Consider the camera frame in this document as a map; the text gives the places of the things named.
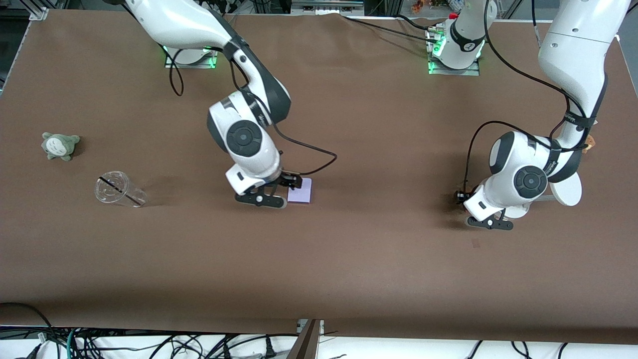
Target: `clear plastic cup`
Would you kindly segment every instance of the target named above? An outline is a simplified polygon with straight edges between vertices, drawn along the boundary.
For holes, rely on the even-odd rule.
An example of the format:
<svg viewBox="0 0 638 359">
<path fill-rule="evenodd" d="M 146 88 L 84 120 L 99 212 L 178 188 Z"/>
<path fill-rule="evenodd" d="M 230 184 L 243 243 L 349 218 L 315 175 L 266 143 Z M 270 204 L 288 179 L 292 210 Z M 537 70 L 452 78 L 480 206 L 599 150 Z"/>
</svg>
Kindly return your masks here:
<svg viewBox="0 0 638 359">
<path fill-rule="evenodd" d="M 146 193 L 121 171 L 101 175 L 95 183 L 95 197 L 102 203 L 116 203 L 135 208 L 142 207 L 148 201 Z"/>
</svg>

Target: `brown tablecloth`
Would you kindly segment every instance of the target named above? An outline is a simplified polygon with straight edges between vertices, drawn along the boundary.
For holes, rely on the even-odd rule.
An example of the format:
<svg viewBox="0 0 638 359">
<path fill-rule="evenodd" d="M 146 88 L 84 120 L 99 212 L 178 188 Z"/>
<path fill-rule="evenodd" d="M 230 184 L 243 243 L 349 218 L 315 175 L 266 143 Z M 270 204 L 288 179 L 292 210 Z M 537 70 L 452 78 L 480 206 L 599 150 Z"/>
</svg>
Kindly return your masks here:
<svg viewBox="0 0 638 359">
<path fill-rule="evenodd" d="M 280 129 L 339 154 L 312 175 L 312 203 L 234 201 L 233 162 L 205 125 L 234 90 L 225 60 L 183 70 L 178 98 L 161 50 L 126 13 L 51 11 L 31 25 L 0 98 L 2 301 L 64 326 L 272 333 L 319 317 L 340 335 L 638 342 L 638 100 L 616 42 L 581 203 L 536 203 L 498 232 L 465 227 L 451 204 L 472 133 L 497 119 L 547 134 L 561 95 L 489 49 L 479 77 L 428 75 L 422 43 L 338 15 L 234 26 L 291 93 Z M 542 76 L 531 25 L 491 32 Z M 471 186 L 506 131 L 479 136 Z M 42 132 L 81 136 L 74 159 L 47 160 Z M 329 159 L 272 137 L 287 169 Z M 149 206 L 99 203 L 94 182 L 112 170 Z M 36 323 L 17 310 L 0 318 Z"/>
</svg>

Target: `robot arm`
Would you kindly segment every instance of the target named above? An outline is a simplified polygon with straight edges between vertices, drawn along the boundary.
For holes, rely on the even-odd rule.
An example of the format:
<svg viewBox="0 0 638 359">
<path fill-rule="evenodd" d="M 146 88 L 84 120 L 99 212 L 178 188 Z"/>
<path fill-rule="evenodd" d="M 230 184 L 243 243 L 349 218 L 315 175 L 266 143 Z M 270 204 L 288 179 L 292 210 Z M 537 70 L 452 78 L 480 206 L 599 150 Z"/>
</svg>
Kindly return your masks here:
<svg viewBox="0 0 638 359">
<path fill-rule="evenodd" d="M 215 142 L 235 161 L 226 172 L 235 198 L 257 206 L 284 207 L 285 199 L 265 194 L 262 187 L 299 187 L 301 183 L 300 177 L 282 173 L 279 151 L 265 131 L 287 117 L 288 91 L 215 11 L 192 0 L 125 1 L 156 42 L 177 49 L 218 50 L 248 78 L 245 86 L 209 108 L 207 126 Z"/>
<path fill-rule="evenodd" d="M 630 2 L 562 2 L 538 61 L 545 74 L 578 103 L 569 101 L 562 131 L 551 143 L 546 137 L 535 136 L 549 149 L 521 132 L 508 132 L 494 143 L 489 156 L 492 176 L 463 203 L 478 226 L 493 227 L 489 223 L 496 222 L 493 215 L 503 210 L 509 218 L 525 215 L 548 184 L 563 205 L 574 206 L 580 201 L 581 181 L 576 170 L 581 151 L 564 149 L 582 145 L 593 126 L 607 85 L 605 55 Z"/>
<path fill-rule="evenodd" d="M 459 17 L 448 19 L 436 27 L 444 28 L 441 45 L 435 47 L 432 54 L 443 65 L 456 70 L 472 65 L 485 45 L 485 27 L 483 16 L 487 8 L 487 27 L 496 19 L 497 6 L 494 0 L 466 1 Z"/>
</svg>

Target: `power cord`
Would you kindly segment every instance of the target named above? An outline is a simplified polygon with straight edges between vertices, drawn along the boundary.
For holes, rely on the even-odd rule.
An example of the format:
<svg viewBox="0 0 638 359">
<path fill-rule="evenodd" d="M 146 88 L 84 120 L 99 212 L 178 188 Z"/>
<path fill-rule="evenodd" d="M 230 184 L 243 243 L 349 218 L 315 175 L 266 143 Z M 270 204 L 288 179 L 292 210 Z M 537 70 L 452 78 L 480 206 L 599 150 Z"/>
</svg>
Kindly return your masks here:
<svg viewBox="0 0 638 359">
<path fill-rule="evenodd" d="M 479 340 L 475 345 L 474 345 L 474 349 L 472 349 L 472 352 L 470 353 L 470 355 L 467 357 L 467 359 L 473 359 L 474 356 L 477 354 L 477 351 L 479 350 L 480 345 L 483 344 L 483 340 Z"/>
<path fill-rule="evenodd" d="M 227 349 L 225 349 L 225 351 L 226 351 L 226 350 L 231 350 L 231 349 L 233 349 L 233 348 L 235 348 L 235 347 L 237 347 L 237 346 L 240 346 L 240 345 L 242 345 L 242 344 L 245 344 L 245 343 L 248 343 L 248 342 L 253 342 L 253 341 L 255 341 L 255 340 L 265 339 L 265 338 L 267 338 L 267 337 L 270 337 L 270 338 L 272 338 L 272 337 L 298 337 L 298 335 L 297 335 L 297 334 L 268 334 L 268 335 L 259 335 L 259 336 L 257 336 L 257 337 L 253 337 L 253 338 L 249 338 L 249 339 L 246 339 L 246 340 L 242 340 L 242 341 L 237 342 L 237 343 L 235 343 L 235 344 L 233 344 L 233 345 L 231 345 L 231 346 L 228 346 L 228 348 L 227 348 Z M 214 359 L 219 359 L 219 358 L 220 358 L 220 356 L 221 356 L 222 354 L 223 354 L 223 352 L 222 352 L 221 354 L 216 355 L 216 356 L 214 357 Z"/>
<path fill-rule="evenodd" d="M 26 308 L 31 310 L 32 312 L 35 312 L 40 317 L 40 319 L 42 319 L 42 321 L 44 321 L 44 323 L 47 325 L 48 332 L 51 334 L 51 338 L 47 338 L 47 339 L 51 340 L 56 345 L 61 343 L 61 340 L 59 339 L 58 335 L 56 335 L 56 333 L 53 331 L 53 326 L 51 325 L 51 322 L 36 307 L 30 304 L 19 303 L 19 302 L 3 302 L 3 303 L 0 303 L 0 308 L 1 307 L 20 307 L 20 308 Z M 56 352 L 57 352 L 57 359 L 60 359 L 60 350 L 56 350 Z"/>
<path fill-rule="evenodd" d="M 415 39 L 417 39 L 417 40 L 422 40 L 422 41 L 425 41 L 425 42 L 436 43 L 436 40 L 435 40 L 435 39 L 423 38 L 423 37 L 421 37 L 421 36 L 416 36 L 416 35 L 412 35 L 412 34 L 402 33 L 402 32 L 400 32 L 400 31 L 396 31 L 396 30 L 393 30 L 393 29 L 388 29 L 387 27 L 383 27 L 383 26 L 379 26 L 379 25 L 375 25 L 375 24 L 370 24 L 369 22 L 361 21 L 361 20 L 359 20 L 359 19 L 352 19 L 352 18 L 350 18 L 350 17 L 344 17 L 344 19 L 346 19 L 346 20 L 350 20 L 350 21 L 352 21 L 352 22 L 357 22 L 357 23 L 362 24 L 362 25 L 375 27 L 375 28 L 377 28 L 377 29 L 381 29 L 381 30 L 384 30 L 384 31 L 389 31 L 389 32 L 391 32 L 391 33 L 395 33 L 395 34 L 399 34 L 399 35 L 407 36 L 407 37 L 409 37 L 409 38 L 415 38 Z"/>
<path fill-rule="evenodd" d="M 520 355 L 525 357 L 525 359 L 531 359 L 531 357 L 530 357 L 530 349 L 527 348 L 527 343 L 521 342 L 521 343 L 523 343 L 523 347 L 525 348 L 525 353 L 523 353 L 522 351 L 519 350 L 519 348 L 516 347 L 516 343 L 515 342 L 510 342 L 510 343 L 512 345 L 512 348 L 514 348 L 514 350 L 516 350 L 516 353 L 519 353 Z"/>
<path fill-rule="evenodd" d="M 565 347 L 567 346 L 567 344 L 569 343 L 561 344 L 560 348 L 558 349 L 558 359 L 563 359 L 563 350 L 565 350 Z"/>
<path fill-rule="evenodd" d="M 175 95 L 182 96 L 184 94 L 184 79 L 182 78 L 182 73 L 179 71 L 179 67 L 177 67 L 177 65 L 175 63 L 175 59 L 177 59 L 177 56 L 179 55 L 179 53 L 184 51 L 184 49 L 177 50 L 177 52 L 175 53 L 175 57 L 173 58 L 173 57 L 170 56 L 168 51 L 166 49 L 164 49 L 164 46 L 162 46 L 161 44 L 158 44 L 158 45 L 159 45 L 159 47 L 161 47 L 162 50 L 164 50 L 164 53 L 166 54 L 166 57 L 168 57 L 170 59 L 170 68 L 168 69 L 168 81 L 170 82 L 170 87 L 173 89 L 173 92 L 175 93 Z M 177 75 L 179 76 L 179 83 L 180 83 L 180 87 L 181 87 L 181 90 L 179 92 L 175 89 L 175 84 L 173 83 L 173 69 L 174 68 L 177 71 Z"/>
<path fill-rule="evenodd" d="M 408 24 L 412 25 L 413 27 L 416 27 L 419 30 L 427 31 L 427 26 L 421 26 L 421 25 L 417 24 L 416 22 L 412 21 L 412 19 L 410 19 L 409 17 L 407 17 L 405 15 L 402 15 L 402 14 L 398 13 L 394 17 L 407 21 Z"/>
<path fill-rule="evenodd" d="M 265 359 L 271 359 L 277 356 L 277 352 L 272 348 L 271 338 L 266 336 L 266 354 L 263 356 Z"/>
<path fill-rule="evenodd" d="M 262 105 L 262 107 L 263 107 L 263 109 L 266 111 L 266 113 L 268 114 L 268 117 L 269 117 L 269 118 L 272 118 L 270 111 L 268 111 L 268 107 L 267 107 L 267 106 L 266 106 L 266 104 L 262 101 L 262 99 L 261 99 L 261 98 L 259 98 L 259 96 L 255 95 L 254 93 L 252 93 L 251 91 L 247 90 L 246 88 L 239 87 L 239 85 L 237 84 L 237 78 L 236 78 L 236 76 L 235 76 L 235 66 L 234 66 L 234 65 L 237 65 L 237 63 L 235 63 L 235 60 L 231 60 L 231 61 L 230 61 L 230 73 L 231 73 L 231 75 L 232 75 L 232 77 L 233 77 L 233 84 L 235 85 L 235 88 L 236 88 L 238 91 L 241 91 L 242 93 L 245 93 L 245 94 L 247 94 L 248 96 L 253 97 L 255 100 L 257 100 L 257 101 L 258 101 L 258 102 Z M 243 72 L 242 72 L 242 75 L 244 76 L 244 79 L 246 79 L 246 81 L 248 81 L 248 79 L 246 78 L 246 75 L 245 75 Z M 305 142 L 301 142 L 301 141 L 298 141 L 298 140 L 292 139 L 292 138 L 290 138 L 290 137 L 286 136 L 285 134 L 283 134 L 283 133 L 279 130 L 279 128 L 277 127 L 277 124 L 276 124 L 276 123 L 273 123 L 273 124 L 272 124 L 272 127 L 274 127 L 274 129 L 275 129 L 275 131 L 277 132 L 277 134 L 278 134 L 279 136 L 281 136 L 281 138 L 283 138 L 283 139 L 284 139 L 284 140 L 286 140 L 286 141 L 290 141 L 290 142 L 292 142 L 292 143 L 294 143 L 294 144 L 297 144 L 297 145 L 299 145 L 299 146 L 303 146 L 303 147 L 306 147 L 306 148 L 309 148 L 309 149 L 313 149 L 313 150 L 315 150 L 315 151 L 317 151 L 317 152 L 325 153 L 326 155 L 330 155 L 330 156 L 332 156 L 332 160 L 328 161 L 326 164 L 324 164 L 323 166 L 321 166 L 321 167 L 319 167 L 319 168 L 317 168 L 317 169 L 314 169 L 314 170 L 309 171 L 309 172 L 295 172 L 295 173 L 299 173 L 301 176 L 308 176 L 308 175 L 310 175 L 310 174 L 317 173 L 317 172 L 321 171 L 322 169 L 324 169 L 324 168 L 328 167 L 329 165 L 331 165 L 333 162 L 335 162 L 335 161 L 337 160 L 337 154 L 336 154 L 336 153 L 334 153 L 334 152 L 330 152 L 330 151 L 328 151 L 327 149 L 319 148 L 319 147 L 313 146 L 313 145 L 311 145 L 311 144 L 307 144 L 307 143 L 305 143 Z"/>
<path fill-rule="evenodd" d="M 540 41 L 540 34 L 538 33 L 538 26 L 536 25 L 536 1 L 531 0 L 531 24 L 534 25 L 534 33 L 536 34 L 536 41 L 538 41 L 538 47 L 540 48 L 543 43 Z"/>
</svg>

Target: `black cable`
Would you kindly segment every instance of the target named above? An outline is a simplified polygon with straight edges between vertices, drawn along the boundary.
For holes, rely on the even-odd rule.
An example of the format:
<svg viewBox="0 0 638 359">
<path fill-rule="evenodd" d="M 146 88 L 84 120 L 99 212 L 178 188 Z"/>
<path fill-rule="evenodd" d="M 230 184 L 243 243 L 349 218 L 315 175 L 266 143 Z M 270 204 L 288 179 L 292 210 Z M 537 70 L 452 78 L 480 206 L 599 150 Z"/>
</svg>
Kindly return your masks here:
<svg viewBox="0 0 638 359">
<path fill-rule="evenodd" d="M 563 350 L 565 350 L 565 347 L 567 346 L 567 344 L 569 344 L 569 343 L 561 344 L 560 348 L 558 349 L 558 359 L 562 359 L 563 358 Z"/>
<path fill-rule="evenodd" d="M 160 343 L 158 347 L 155 348 L 155 350 L 151 353 L 151 356 L 149 356 L 149 359 L 153 359 L 153 357 L 158 353 L 158 351 L 160 351 L 160 349 L 163 348 L 163 346 L 165 346 L 169 342 L 172 342 L 175 337 L 176 335 L 171 335 L 170 337 L 166 338 L 162 343 Z"/>
<path fill-rule="evenodd" d="M 467 359 L 472 359 L 474 358 L 474 356 L 476 355 L 477 351 L 479 350 L 480 345 L 483 344 L 483 340 L 479 340 L 475 345 L 474 345 L 474 349 L 472 349 L 472 352 L 470 353 L 470 355 L 467 357 Z"/>
<path fill-rule="evenodd" d="M 94 347 L 95 350 L 98 351 L 112 351 L 112 350 L 126 350 L 126 351 L 142 351 L 142 350 L 146 350 L 146 349 L 152 349 L 155 348 L 156 346 L 159 346 L 159 344 L 156 344 L 154 346 L 147 346 L 144 348 L 104 348 L 104 347 Z"/>
<path fill-rule="evenodd" d="M 421 30 L 425 30 L 425 31 L 427 31 L 427 26 L 421 26 L 421 25 L 417 24 L 416 22 L 414 22 L 414 21 L 410 20 L 410 18 L 408 18 L 408 17 L 407 17 L 407 16 L 405 16 L 405 15 L 402 15 L 402 14 L 398 13 L 398 14 L 396 14 L 394 17 L 397 17 L 397 18 L 399 18 L 399 19 L 403 19 L 403 20 L 407 21 L 407 22 L 408 22 L 408 24 L 410 24 L 410 25 L 412 25 L 412 26 L 416 27 L 417 29 L 421 29 Z"/>
<path fill-rule="evenodd" d="M 569 98 L 575 105 L 576 107 L 578 107 L 578 110 L 581 112 L 580 116 L 585 116 L 585 112 L 582 110 L 581 105 L 578 103 L 578 101 L 576 101 L 574 99 L 574 97 L 572 97 L 570 94 L 568 94 L 565 90 L 559 88 L 556 85 L 552 85 L 547 81 L 543 81 L 541 79 L 538 79 L 532 75 L 528 75 L 527 73 L 520 71 L 519 69 L 517 69 L 516 67 L 512 66 L 512 64 L 510 64 L 509 62 L 507 62 L 506 59 L 503 58 L 503 56 L 501 56 L 501 54 L 494 48 L 494 44 L 492 43 L 492 40 L 489 37 L 489 31 L 487 28 L 487 9 L 489 8 L 489 5 L 491 4 L 491 1 L 486 1 L 485 3 L 485 12 L 483 13 L 483 27 L 485 30 L 485 39 L 486 42 L 489 44 L 490 48 L 492 49 L 492 51 L 494 52 L 494 55 L 496 55 L 496 57 L 498 57 L 498 59 L 504 63 L 507 67 L 509 67 L 511 70 L 513 70 L 515 73 L 518 73 L 519 75 L 525 76 L 530 80 L 534 80 L 536 82 L 538 82 L 539 84 L 543 84 L 551 89 L 554 89 L 558 92 L 560 92 L 561 94 L 563 94 L 564 96 L 566 96 L 567 98 Z"/>
<path fill-rule="evenodd" d="M 512 348 L 514 348 L 514 350 L 516 350 L 516 353 L 519 353 L 520 355 L 525 357 L 525 359 L 531 359 L 530 350 L 529 350 L 529 348 L 527 348 L 527 343 L 521 342 L 521 343 L 523 343 L 523 347 L 525 348 L 525 353 L 523 353 L 522 351 L 519 350 L 519 348 L 516 347 L 516 343 L 515 342 L 510 342 L 510 343 L 512 345 Z"/>
<path fill-rule="evenodd" d="M 241 88 L 241 87 L 239 87 L 239 85 L 237 84 L 237 78 L 235 77 L 235 66 L 234 66 L 234 65 L 236 65 L 236 63 L 235 63 L 235 61 L 234 61 L 234 60 L 232 60 L 232 61 L 230 62 L 230 73 L 231 73 L 231 75 L 232 75 L 232 77 L 233 77 L 233 84 L 235 85 L 235 88 L 236 88 L 238 91 L 241 91 L 241 92 L 243 92 L 243 93 L 246 93 L 247 95 L 252 96 L 255 100 L 257 100 L 257 101 L 261 104 L 261 106 L 263 107 L 263 109 L 266 111 L 266 113 L 268 114 L 268 117 L 272 119 L 272 116 L 271 116 L 271 114 L 270 114 L 270 111 L 268 111 L 268 107 L 267 107 L 267 106 L 266 106 L 266 104 L 262 101 L 262 99 L 261 99 L 261 98 L 259 98 L 259 96 L 255 95 L 254 93 L 252 93 L 252 92 L 248 91 L 248 90 L 247 90 L 247 89 L 245 89 L 245 88 Z M 315 151 L 318 151 L 318 152 L 321 152 L 321 153 L 325 153 L 325 154 L 327 154 L 327 155 L 332 156 L 332 160 L 329 160 L 326 164 L 324 164 L 323 166 L 321 166 L 321 167 L 319 167 L 319 168 L 317 168 L 317 169 L 314 169 L 314 170 L 309 171 L 309 172 L 296 172 L 296 173 L 299 173 L 301 176 L 308 176 L 308 175 L 310 175 L 310 174 L 317 173 L 317 172 L 321 171 L 322 169 L 324 169 L 324 168 L 328 167 L 329 165 L 331 165 L 333 162 L 335 162 L 335 161 L 337 160 L 337 154 L 336 154 L 336 153 L 334 153 L 334 152 L 330 152 L 330 151 L 328 151 L 327 149 L 319 148 L 319 147 L 313 146 L 313 145 L 311 145 L 311 144 L 307 144 L 307 143 L 305 143 L 305 142 L 301 142 L 301 141 L 298 141 L 298 140 L 295 140 L 295 139 L 293 139 L 293 138 L 290 138 L 290 137 L 286 136 L 285 134 L 283 134 L 283 133 L 279 130 L 279 128 L 277 127 L 277 124 L 276 124 L 275 122 L 273 122 L 273 123 L 272 123 L 272 127 L 274 127 L 274 129 L 275 129 L 275 131 L 277 132 L 277 134 L 278 134 L 279 136 L 281 136 L 281 138 L 283 138 L 284 140 L 287 140 L 287 141 L 290 141 L 290 142 L 292 142 L 292 143 L 294 143 L 294 144 L 297 144 L 297 145 L 299 145 L 299 146 L 303 146 L 303 147 L 306 147 L 306 148 L 309 148 L 309 149 L 313 149 L 313 150 L 315 150 Z"/>
<path fill-rule="evenodd" d="M 350 17 L 345 17 L 344 19 L 350 20 L 350 21 L 354 21 L 354 22 L 358 22 L 359 24 L 363 24 L 363 25 L 367 25 L 367 26 L 371 26 L 371 27 L 376 27 L 377 29 L 381 29 L 381 30 L 385 30 L 385 31 L 389 31 L 391 33 L 395 33 L 395 34 L 399 34 L 399 35 L 403 35 L 403 36 L 407 36 L 409 38 L 415 38 L 417 40 L 422 40 L 425 42 L 431 42 L 431 43 L 436 43 L 435 39 L 430 39 L 430 38 L 422 38 L 421 36 L 415 36 L 415 35 L 411 35 L 411 34 L 406 34 L 406 33 L 402 33 L 400 31 L 396 31 L 393 29 L 388 29 L 387 27 L 383 27 L 383 26 L 379 26 L 379 25 L 374 25 L 374 24 L 370 24 L 369 22 L 365 22 L 365 21 L 361 21 L 358 19 L 352 19 Z"/>
<path fill-rule="evenodd" d="M 166 56 L 170 59 L 170 68 L 168 70 L 168 81 L 170 82 L 170 87 L 173 89 L 173 92 L 175 93 L 175 95 L 177 96 L 182 96 L 184 94 L 184 79 L 182 78 L 182 73 L 179 71 L 179 68 L 177 67 L 176 63 L 175 63 L 175 59 L 177 59 L 177 55 L 179 55 L 180 52 L 184 51 L 184 49 L 179 49 L 177 50 L 177 52 L 175 53 L 175 57 L 170 57 L 170 54 L 168 53 L 168 51 L 166 51 L 166 49 L 164 49 L 164 46 L 158 44 L 162 50 L 164 50 L 164 53 L 166 54 Z M 177 92 L 177 89 L 175 89 L 175 84 L 173 83 L 173 69 L 175 68 L 175 70 L 177 70 L 177 75 L 179 76 L 179 83 L 181 85 L 181 90 L 179 92 Z"/>
<path fill-rule="evenodd" d="M 193 335 L 190 336 L 190 339 L 188 339 L 186 342 L 182 343 L 180 341 L 177 340 L 177 342 L 180 344 L 180 346 L 178 347 L 173 347 L 173 351 L 170 355 L 170 359 L 175 358 L 175 356 L 179 353 L 180 350 L 184 349 L 184 350 L 190 350 L 193 351 L 197 354 L 199 354 L 198 358 L 201 359 L 204 356 L 204 349 L 202 347 L 202 343 L 199 343 L 199 340 L 197 340 L 197 337 L 199 337 L 200 335 Z M 195 348 L 191 347 L 188 345 L 188 343 L 195 341 L 197 343 L 199 343 L 200 345 L 200 350 L 196 350 Z"/>
<path fill-rule="evenodd" d="M 53 331 L 53 326 L 51 325 L 51 322 L 48 321 L 47 317 L 44 314 L 42 314 L 42 312 L 40 312 L 36 307 L 34 307 L 32 305 L 29 305 L 29 304 L 25 304 L 25 303 L 19 303 L 19 302 L 4 302 L 4 303 L 0 303 L 0 307 L 22 307 L 22 308 L 27 308 L 27 309 L 35 312 L 44 321 L 44 323 L 47 325 L 47 328 L 48 328 L 49 332 L 51 333 L 51 339 L 49 339 L 49 340 L 51 340 L 53 342 L 56 342 L 56 339 L 58 338 L 58 336 Z M 57 357 L 59 359 L 60 351 L 57 351 Z"/>
<path fill-rule="evenodd" d="M 536 27 L 536 1 L 531 0 L 531 23 Z"/>
<path fill-rule="evenodd" d="M 124 4 L 122 4 L 122 7 L 124 8 L 124 10 L 126 10 L 126 12 L 128 12 L 129 15 L 131 15 L 135 21 L 139 22 L 137 20 L 137 18 L 135 17 L 135 15 L 133 14 L 133 12 L 127 8 Z M 182 73 L 179 71 L 179 67 L 177 67 L 177 65 L 175 64 L 175 59 L 177 58 L 177 55 L 179 55 L 180 52 L 182 52 L 183 49 L 178 50 L 175 53 L 175 59 L 168 53 L 168 51 L 166 49 L 164 49 L 164 46 L 160 43 L 157 43 L 158 46 L 162 49 L 162 51 L 164 52 L 164 54 L 166 55 L 167 58 L 170 59 L 170 67 L 168 69 L 168 81 L 170 82 L 170 87 L 173 89 L 173 92 L 175 93 L 175 95 L 177 96 L 182 96 L 184 94 L 184 78 L 182 78 Z M 181 91 L 177 91 L 177 89 L 175 88 L 175 84 L 173 83 L 173 68 L 175 68 L 175 70 L 177 71 L 177 75 L 179 76 L 179 82 L 180 82 L 180 87 L 181 87 Z"/>
<path fill-rule="evenodd" d="M 204 359 L 209 359 L 214 353 L 217 352 L 217 350 L 222 348 L 224 344 L 228 344 L 228 342 L 235 339 L 236 337 L 238 337 L 237 334 L 226 334 L 225 337 L 223 337 L 219 342 L 217 342 L 217 344 L 215 344 L 214 347 L 212 347 L 211 351 L 206 354 Z"/>
<path fill-rule="evenodd" d="M 254 341 L 254 340 L 265 339 L 266 337 L 270 337 L 270 338 L 273 338 L 273 337 L 298 337 L 298 335 L 297 335 L 297 334 L 268 334 L 268 335 L 260 335 L 260 336 L 258 336 L 258 337 L 253 337 L 253 338 L 249 338 L 249 339 L 246 339 L 246 340 L 242 340 L 242 341 L 240 341 L 240 342 L 237 342 L 237 343 L 235 343 L 235 344 L 233 344 L 233 345 L 229 346 L 229 347 L 228 347 L 228 350 L 231 350 L 231 349 L 233 349 L 234 347 L 240 346 L 240 345 L 242 345 L 242 344 L 245 344 L 245 343 L 248 343 L 248 342 L 252 342 L 252 341 Z M 214 359 L 219 359 L 219 356 L 221 356 L 222 354 L 223 354 L 223 353 L 218 354 L 217 356 L 215 356 L 215 358 L 214 358 Z"/>
</svg>

